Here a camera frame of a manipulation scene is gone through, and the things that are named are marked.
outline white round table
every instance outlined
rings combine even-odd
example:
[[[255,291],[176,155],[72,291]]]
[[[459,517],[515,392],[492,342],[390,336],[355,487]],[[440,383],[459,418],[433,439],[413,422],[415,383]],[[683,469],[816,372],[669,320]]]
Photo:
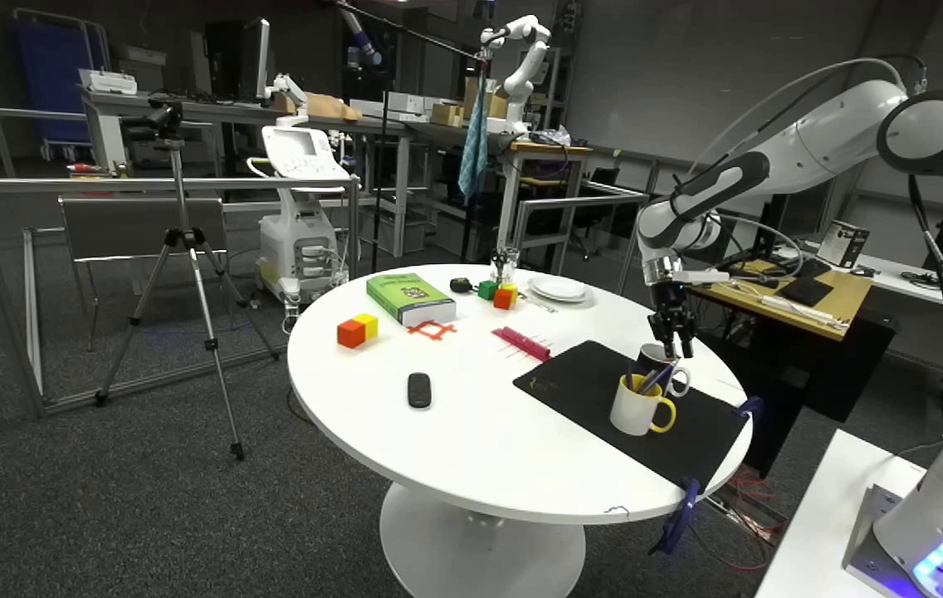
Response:
[[[489,278],[489,267],[413,267],[447,291],[447,278]],[[515,273],[518,289],[541,273]],[[341,350],[337,325],[378,315],[378,338]],[[459,297],[456,332],[406,332],[353,278],[311,301],[289,336],[289,374],[307,416],[353,458],[392,479],[378,536],[395,578],[413,593],[555,598],[583,563],[582,525],[626,525],[672,515],[683,490],[597,435],[577,427],[512,383],[537,360],[492,330],[512,325],[551,355],[597,338],[626,355],[651,338],[648,309],[591,289],[582,307],[518,301],[500,312]],[[748,396],[735,372],[693,342],[683,360],[693,384],[721,402]],[[407,407],[407,372],[433,374],[433,406]],[[705,494],[716,490],[751,448],[751,422]]]

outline red object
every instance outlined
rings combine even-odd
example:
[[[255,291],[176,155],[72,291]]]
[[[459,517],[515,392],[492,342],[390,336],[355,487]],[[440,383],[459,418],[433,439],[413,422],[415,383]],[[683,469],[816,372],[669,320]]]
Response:
[[[515,332],[515,330],[508,330],[508,325],[505,325],[505,330],[495,330],[495,336],[505,338],[508,344],[529,351],[529,355],[537,360],[537,361],[549,361],[549,360],[551,360],[549,344],[537,344],[535,338],[529,338],[529,336],[521,336],[521,332]]]
[[[361,321],[347,320],[347,321],[340,325],[340,344],[358,350],[358,344],[365,344],[365,338],[369,338],[369,330],[365,330]]]
[[[443,338],[443,336],[459,332],[459,330],[430,320],[430,321],[407,325],[407,332],[413,332],[413,336]]]
[[[515,289],[512,289],[512,285],[500,285],[500,289],[495,291],[495,309],[512,309],[512,301],[515,301]]]

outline blue object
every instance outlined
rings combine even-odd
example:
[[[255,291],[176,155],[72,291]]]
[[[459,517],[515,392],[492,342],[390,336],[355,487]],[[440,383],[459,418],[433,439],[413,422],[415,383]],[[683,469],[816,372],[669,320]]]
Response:
[[[740,422],[755,418],[761,412],[761,400],[748,396],[744,406],[738,407]]]
[[[472,204],[474,182],[484,176],[489,165],[489,116],[484,116],[484,77],[477,77],[474,102],[472,102],[472,120],[465,132],[465,153],[463,153],[463,176],[459,188],[465,197],[465,205]]]
[[[100,63],[100,45],[77,27],[16,22],[20,66],[32,108],[83,112],[79,68]],[[85,122],[40,122],[44,144],[85,146]]]
[[[672,556],[679,547],[682,536],[693,522],[696,499],[700,499],[700,483],[693,479],[683,490],[682,507],[663,522],[663,532],[661,532],[659,543],[648,547],[648,556],[655,556],[655,550]]]
[[[938,568],[943,568],[943,542],[940,542],[923,560],[912,563],[912,578],[917,578],[923,589],[934,589]]]

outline light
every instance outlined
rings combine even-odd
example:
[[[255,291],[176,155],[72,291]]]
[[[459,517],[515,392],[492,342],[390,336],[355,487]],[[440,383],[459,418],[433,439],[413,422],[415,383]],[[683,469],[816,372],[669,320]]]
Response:
[[[943,563],[943,543],[938,543],[919,563],[912,563],[912,578],[923,589],[934,589],[934,570]]]

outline wooden board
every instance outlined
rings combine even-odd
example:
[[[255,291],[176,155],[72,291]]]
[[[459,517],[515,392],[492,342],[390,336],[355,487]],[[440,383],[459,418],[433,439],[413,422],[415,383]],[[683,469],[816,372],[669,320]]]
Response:
[[[828,325],[828,321],[816,321],[804,312],[769,307],[769,301],[763,301],[763,297],[776,297],[776,289],[740,283],[740,278],[716,283],[716,285],[709,285],[709,289],[696,289],[696,291],[712,297],[716,301],[727,301],[735,309],[744,309],[744,312],[804,330],[810,336],[823,336],[823,338],[839,342],[849,332],[849,321],[859,315],[873,283],[866,277],[849,277],[849,273],[823,273],[816,278],[823,285],[835,285],[835,289],[814,309],[839,320],[839,325]]]

